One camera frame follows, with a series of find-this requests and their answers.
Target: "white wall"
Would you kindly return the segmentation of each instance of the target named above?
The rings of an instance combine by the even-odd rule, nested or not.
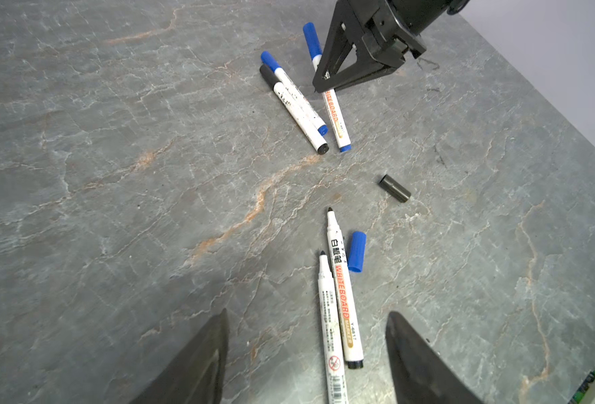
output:
[[[471,0],[461,15],[595,146],[595,0]]]

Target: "marker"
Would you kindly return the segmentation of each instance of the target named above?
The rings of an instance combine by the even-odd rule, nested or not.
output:
[[[346,395],[344,365],[342,364],[342,343],[340,342],[340,322],[335,302],[335,284],[324,251],[320,253],[318,288],[322,335],[325,343],[326,386],[329,391],[329,404],[349,404]]]
[[[322,59],[322,48],[320,47],[320,40],[318,39],[318,33],[316,32],[316,26],[313,23],[307,23],[304,28],[304,38],[306,39],[306,45],[308,46],[308,52],[311,55],[313,61],[313,67],[318,70],[320,59]],[[329,72],[325,73],[325,78],[329,77]],[[337,101],[334,90],[325,91],[322,93],[322,97],[325,99],[326,110],[329,113],[329,119],[331,124],[334,125],[335,141],[338,144],[341,152],[351,150],[351,139],[349,138],[349,132],[346,131],[346,125],[340,112],[340,104]]]
[[[328,219],[326,238],[329,242],[331,264],[334,268],[344,359],[350,369],[360,369],[363,367],[363,345],[360,342],[356,304],[354,303],[354,294],[351,291],[349,269],[346,266],[342,232],[340,226],[337,225],[332,208],[329,208],[326,218]]]
[[[279,81],[279,78],[274,75],[273,71],[266,65],[261,65],[259,68],[262,77],[266,80],[266,83],[273,89],[273,92],[277,94],[279,99],[282,101],[288,112],[293,116],[297,125],[300,126],[302,132],[306,134],[306,137],[313,145],[313,148],[318,151],[319,155],[325,154],[329,150],[329,145],[326,144],[325,139],[320,136],[318,130],[309,121],[308,117],[304,114],[304,111],[297,107],[295,100],[286,91],[284,84]]]
[[[318,115],[316,110],[313,109],[311,103],[309,103],[306,97],[304,97],[304,94],[302,94],[302,92],[293,83],[293,80],[288,77],[284,69],[282,69],[275,58],[273,58],[273,55],[271,55],[268,51],[264,51],[261,53],[261,61],[264,62],[264,64],[267,65],[273,72],[275,72],[277,78],[279,78],[284,84],[286,90],[288,90],[288,93],[291,94],[291,97],[296,100],[298,106],[304,111],[318,132],[322,136],[326,135],[326,133],[329,132],[329,128],[326,127],[325,122]]]

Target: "gray marble surface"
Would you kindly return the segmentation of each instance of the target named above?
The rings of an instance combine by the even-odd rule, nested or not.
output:
[[[0,403],[127,402],[223,308],[225,403],[324,403],[328,206],[368,236],[352,403],[394,402],[390,310],[485,402],[568,400],[595,361],[595,149],[444,16],[340,92],[354,148],[315,155],[259,54],[324,114],[301,27],[332,10],[0,1]]]

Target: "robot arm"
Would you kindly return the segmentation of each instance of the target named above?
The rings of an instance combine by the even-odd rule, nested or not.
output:
[[[322,93],[393,73],[409,51],[426,51],[420,36],[444,11],[460,12],[469,0],[337,0],[313,86]],[[356,49],[356,62],[340,71]]]

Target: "blue marker cap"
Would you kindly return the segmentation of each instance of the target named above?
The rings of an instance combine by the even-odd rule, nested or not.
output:
[[[304,31],[304,38],[306,39],[306,45],[308,46],[308,52],[311,55],[311,59],[317,55],[322,54],[322,48],[320,47],[320,40],[318,39],[318,33],[316,32],[316,26],[313,23],[307,23],[302,28]]]
[[[277,63],[277,60],[273,58],[273,55],[271,55],[267,50],[261,53],[261,61],[267,64],[272,71],[275,71],[281,67],[279,63]]]
[[[351,272],[362,272],[365,263],[365,244],[367,235],[362,231],[354,231],[351,235],[351,248],[349,249],[348,267]]]

